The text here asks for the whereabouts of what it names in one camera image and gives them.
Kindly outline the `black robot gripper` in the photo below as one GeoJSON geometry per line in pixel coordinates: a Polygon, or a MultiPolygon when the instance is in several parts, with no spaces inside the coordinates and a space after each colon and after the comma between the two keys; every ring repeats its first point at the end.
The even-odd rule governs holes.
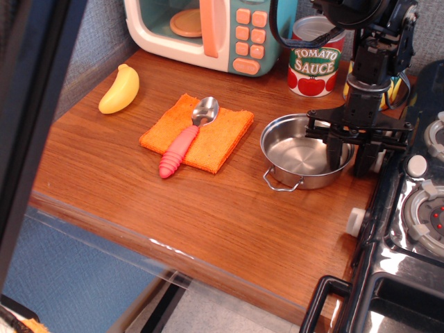
{"type": "Polygon", "coordinates": [[[387,107],[396,108],[390,104],[388,96],[391,79],[371,85],[349,74],[346,83],[348,95],[343,105],[307,113],[306,136],[327,143],[327,162],[332,171],[341,166],[345,142],[359,145],[353,171],[355,177],[364,177],[369,171],[379,173],[386,152],[384,148],[405,148],[413,126],[379,109],[382,100],[387,107]]]}

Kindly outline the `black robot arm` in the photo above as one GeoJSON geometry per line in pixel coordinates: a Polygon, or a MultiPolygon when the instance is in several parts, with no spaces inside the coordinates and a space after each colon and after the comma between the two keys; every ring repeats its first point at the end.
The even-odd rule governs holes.
{"type": "Polygon", "coordinates": [[[354,175],[369,172],[383,150],[403,151],[413,125],[382,113],[380,104],[394,110],[406,100],[391,102],[391,79],[407,80],[413,33],[418,18],[417,1],[314,1],[313,5],[334,24],[323,40],[342,30],[354,31],[352,71],[348,94],[337,108],[310,110],[306,136],[322,139],[329,168],[337,169],[343,144],[358,147],[354,175]]]}

